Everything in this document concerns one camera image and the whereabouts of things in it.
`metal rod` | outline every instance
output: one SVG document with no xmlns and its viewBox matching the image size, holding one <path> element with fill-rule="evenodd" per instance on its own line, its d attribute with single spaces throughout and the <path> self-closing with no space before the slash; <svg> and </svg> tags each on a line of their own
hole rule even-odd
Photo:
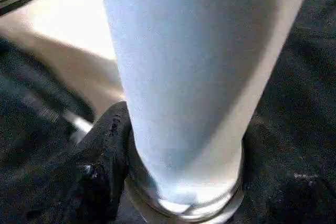
<svg viewBox="0 0 336 224">
<path fill-rule="evenodd" d="M 216 214 L 302 0 L 104 2 L 139 155 L 132 178 L 165 214 Z"/>
</svg>

